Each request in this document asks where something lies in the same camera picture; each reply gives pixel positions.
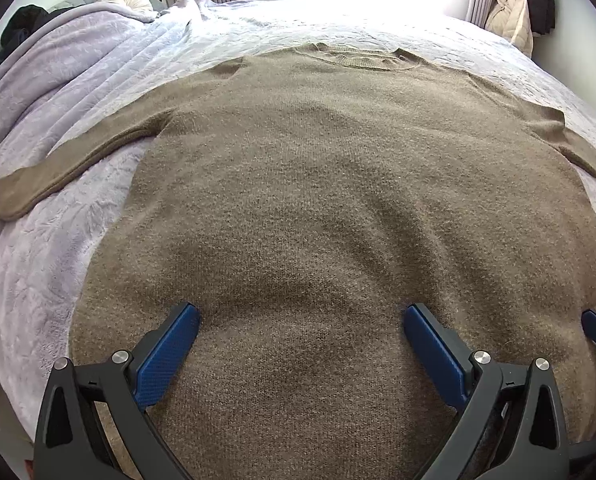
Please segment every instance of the lavender blanket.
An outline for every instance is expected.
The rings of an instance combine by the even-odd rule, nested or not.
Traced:
[[[324,41],[401,47],[565,112],[596,147],[587,105],[507,41],[445,16],[380,2],[179,0],[160,17],[111,4],[50,22],[0,67],[0,177],[35,164],[149,89],[244,54]],[[0,222],[0,381],[34,435],[52,362],[68,354],[73,309],[98,243],[148,147],[118,150],[15,222]],[[579,170],[596,211],[596,181]]]

